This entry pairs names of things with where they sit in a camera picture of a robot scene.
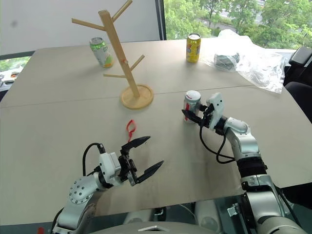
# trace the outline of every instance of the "window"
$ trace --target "window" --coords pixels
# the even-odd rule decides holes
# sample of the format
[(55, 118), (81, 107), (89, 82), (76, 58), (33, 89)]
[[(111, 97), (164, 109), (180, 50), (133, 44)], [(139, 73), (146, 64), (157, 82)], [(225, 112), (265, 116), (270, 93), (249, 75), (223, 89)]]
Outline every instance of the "window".
[(0, 72), (12, 70), (12, 69), (19, 69), (20, 67), (25, 67), (29, 59), (30, 59), (30, 56), (0, 60)]
[(223, 29), (264, 48), (312, 47), (310, 0), (163, 0), (167, 39), (190, 32), (215, 37)]

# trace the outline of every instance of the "beige table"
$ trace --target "beige table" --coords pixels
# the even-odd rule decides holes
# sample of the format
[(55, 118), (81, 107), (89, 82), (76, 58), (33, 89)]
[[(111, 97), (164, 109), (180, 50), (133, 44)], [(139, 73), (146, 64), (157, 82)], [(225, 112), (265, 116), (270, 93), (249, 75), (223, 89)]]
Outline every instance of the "beige table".
[[(183, 121), (180, 109), (189, 89), (201, 90), (203, 99), (222, 93), (224, 115), (250, 124), (277, 186), (312, 181), (312, 126), (286, 90), (273, 94), (238, 74), (187, 64), (182, 40), (123, 46), (129, 61), (141, 53), (146, 56), (135, 77), (153, 88), (155, 98), (140, 111), (121, 105), (118, 95), (126, 82), (103, 78), (87, 46), (43, 49), (33, 55), (1, 103), (0, 225), (51, 221), (65, 204), (71, 183), (82, 175), (86, 146), (101, 142), (108, 152), (118, 152), (132, 118), (137, 122), (134, 137), (151, 136), (131, 151), (138, 175), (165, 162), (144, 183), (131, 187), (126, 182), (104, 193), (98, 215), (242, 193), (236, 164), (218, 164), (201, 145), (198, 126)], [(208, 46), (204, 41), (202, 48)], [(107, 73), (119, 70), (114, 66)], [(204, 139), (215, 150), (222, 142), (209, 130)], [(231, 155), (228, 143), (223, 152)], [(97, 163), (97, 150), (91, 149), (87, 171)]]

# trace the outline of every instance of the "red plastic object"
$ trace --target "red plastic object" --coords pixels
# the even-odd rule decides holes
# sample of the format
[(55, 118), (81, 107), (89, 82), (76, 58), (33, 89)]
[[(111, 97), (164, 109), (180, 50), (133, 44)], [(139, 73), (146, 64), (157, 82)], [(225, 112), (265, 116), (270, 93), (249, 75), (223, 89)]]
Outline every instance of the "red plastic object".
[(134, 121), (133, 119), (130, 120), (129, 123), (127, 124), (127, 127), (126, 127), (128, 133), (129, 133), (128, 142), (130, 142), (130, 140), (131, 140), (131, 138), (132, 138), (132, 133), (135, 132), (136, 128), (137, 128), (137, 126), (136, 126), (135, 121)]
[(44, 234), (44, 229), (43, 228), (38, 228), (37, 234)]

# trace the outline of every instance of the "plastic bag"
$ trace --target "plastic bag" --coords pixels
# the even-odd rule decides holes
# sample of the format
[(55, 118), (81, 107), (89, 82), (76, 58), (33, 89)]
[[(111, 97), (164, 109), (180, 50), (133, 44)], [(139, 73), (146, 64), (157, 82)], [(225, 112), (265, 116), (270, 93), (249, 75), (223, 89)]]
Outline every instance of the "plastic bag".
[(200, 59), (217, 69), (238, 72), (257, 87), (280, 94), (285, 78), (285, 58), (252, 43), (230, 29), (211, 38), (209, 49)]

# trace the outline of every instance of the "wooden mug tree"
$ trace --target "wooden mug tree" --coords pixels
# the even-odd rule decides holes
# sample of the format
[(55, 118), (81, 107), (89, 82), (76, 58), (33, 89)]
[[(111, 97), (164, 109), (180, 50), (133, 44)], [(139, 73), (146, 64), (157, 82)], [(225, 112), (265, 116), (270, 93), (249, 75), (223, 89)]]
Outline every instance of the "wooden mug tree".
[(144, 55), (142, 55), (131, 67), (128, 64), (128, 60), (122, 50), (116, 29), (114, 27), (114, 21), (127, 9), (127, 7), (132, 3), (132, 0), (128, 0), (115, 14), (113, 17), (109, 14), (107, 10), (99, 11), (98, 14), (102, 20), (104, 26), (100, 26), (97, 24), (81, 21), (78, 19), (72, 18), (72, 23), (80, 24), (83, 26), (87, 26), (90, 28), (99, 29), (102, 31), (106, 31), (108, 38), (112, 44), (112, 47), (116, 53), (117, 59), (121, 65), (121, 68), (124, 72), (124, 75), (110, 75), (103, 74), (105, 77), (115, 77), (115, 78), (126, 78), (129, 87), (125, 89), (121, 95), (120, 99), (124, 106), (129, 109), (141, 109), (149, 105), (153, 101), (154, 93), (152, 89), (144, 84), (136, 84), (132, 70), (144, 59)]

